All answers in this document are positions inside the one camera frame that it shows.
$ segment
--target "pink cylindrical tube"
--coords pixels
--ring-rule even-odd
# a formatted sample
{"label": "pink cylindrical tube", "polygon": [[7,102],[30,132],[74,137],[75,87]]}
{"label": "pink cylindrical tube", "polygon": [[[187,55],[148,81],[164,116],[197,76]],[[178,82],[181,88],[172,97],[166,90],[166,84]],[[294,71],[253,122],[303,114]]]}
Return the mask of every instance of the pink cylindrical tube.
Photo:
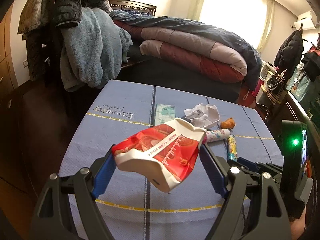
{"label": "pink cylindrical tube", "polygon": [[220,140],[228,139],[229,137],[230,137],[230,130],[228,129],[207,131],[207,136],[203,143],[220,141]]}

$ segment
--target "blue gripper pad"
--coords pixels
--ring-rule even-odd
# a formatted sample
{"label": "blue gripper pad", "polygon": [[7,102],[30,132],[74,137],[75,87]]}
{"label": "blue gripper pad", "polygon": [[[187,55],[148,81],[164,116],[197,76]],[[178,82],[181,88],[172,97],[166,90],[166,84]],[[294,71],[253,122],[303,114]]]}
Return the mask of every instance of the blue gripper pad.
{"label": "blue gripper pad", "polygon": [[108,158],[105,160],[99,172],[97,173],[94,179],[94,188],[92,195],[95,198],[98,198],[103,194],[111,180],[111,177],[116,169],[116,162],[112,154],[109,154]]}
{"label": "blue gripper pad", "polygon": [[259,172],[257,164],[255,164],[255,163],[253,163],[251,161],[248,161],[248,160],[246,160],[246,159],[244,159],[242,157],[238,158],[238,163],[242,164],[243,166],[247,166],[250,171]]}
{"label": "blue gripper pad", "polygon": [[220,194],[221,197],[226,198],[229,193],[226,188],[226,178],[221,173],[204,145],[201,145],[200,147],[199,157],[215,192]]}

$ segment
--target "air conditioner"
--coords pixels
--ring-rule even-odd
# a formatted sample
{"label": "air conditioner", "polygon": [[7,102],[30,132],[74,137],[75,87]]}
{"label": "air conditioner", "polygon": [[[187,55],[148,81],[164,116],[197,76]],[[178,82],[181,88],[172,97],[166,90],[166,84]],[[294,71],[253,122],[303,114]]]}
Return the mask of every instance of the air conditioner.
{"label": "air conditioner", "polygon": [[298,21],[294,23],[294,26],[298,29],[303,23],[303,30],[315,29],[317,24],[317,16],[313,11],[308,11],[298,16]]}

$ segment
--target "red and grey quilt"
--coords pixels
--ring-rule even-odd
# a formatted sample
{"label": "red and grey quilt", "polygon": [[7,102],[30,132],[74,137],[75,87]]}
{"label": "red and grey quilt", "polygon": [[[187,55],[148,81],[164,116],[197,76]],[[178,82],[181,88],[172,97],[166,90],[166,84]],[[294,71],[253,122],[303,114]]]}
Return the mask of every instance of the red and grey quilt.
{"label": "red and grey quilt", "polygon": [[142,40],[143,55],[158,57],[200,72],[212,80],[236,83],[246,76],[247,64],[234,49],[195,34],[160,27],[137,27],[114,20],[132,38]]}

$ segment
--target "blue mattress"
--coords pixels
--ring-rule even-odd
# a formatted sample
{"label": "blue mattress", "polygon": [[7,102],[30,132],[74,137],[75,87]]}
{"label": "blue mattress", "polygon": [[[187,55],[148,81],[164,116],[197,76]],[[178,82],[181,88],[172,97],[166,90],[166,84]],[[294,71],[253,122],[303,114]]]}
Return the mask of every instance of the blue mattress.
{"label": "blue mattress", "polygon": [[[177,117],[197,104],[215,104],[221,120],[233,117],[236,122],[232,134],[236,136],[238,156],[253,162],[283,164],[276,142],[253,109],[168,88],[109,81],[79,125],[59,175],[90,167],[112,144],[148,128],[157,103],[175,106]],[[209,146],[215,155],[227,158],[223,141]],[[140,174],[116,169],[97,205],[116,240],[194,240],[205,238],[223,201],[198,158],[190,176],[170,194],[159,191]],[[244,200],[244,215],[249,204],[249,199]],[[87,239],[73,195],[70,205],[78,234]]]}

